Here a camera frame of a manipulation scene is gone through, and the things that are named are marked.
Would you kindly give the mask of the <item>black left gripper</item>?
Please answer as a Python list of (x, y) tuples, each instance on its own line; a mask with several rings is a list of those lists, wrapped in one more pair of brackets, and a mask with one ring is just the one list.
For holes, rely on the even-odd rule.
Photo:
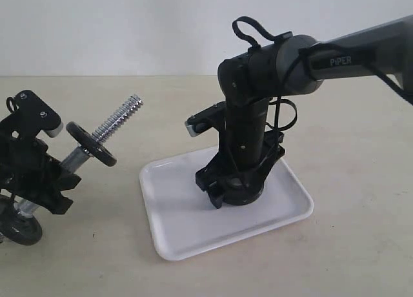
[(1, 132), (1, 188), (63, 215), (73, 201), (62, 191), (77, 187), (81, 177), (60, 166), (41, 139), (15, 138)]

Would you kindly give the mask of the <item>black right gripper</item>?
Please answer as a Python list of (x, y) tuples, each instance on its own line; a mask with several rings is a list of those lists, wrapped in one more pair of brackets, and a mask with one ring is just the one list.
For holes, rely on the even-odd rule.
[(196, 185), (208, 194), (216, 209), (222, 207), (226, 192), (225, 181), (228, 179), (241, 180), (241, 197), (257, 196), (273, 166), (285, 155), (285, 149), (281, 145), (283, 140), (283, 132), (265, 132), (260, 143), (261, 152), (257, 158), (252, 159), (247, 153), (248, 145), (240, 145), (241, 152), (237, 154), (230, 148), (224, 134), (220, 133), (218, 152), (205, 167), (196, 172)]

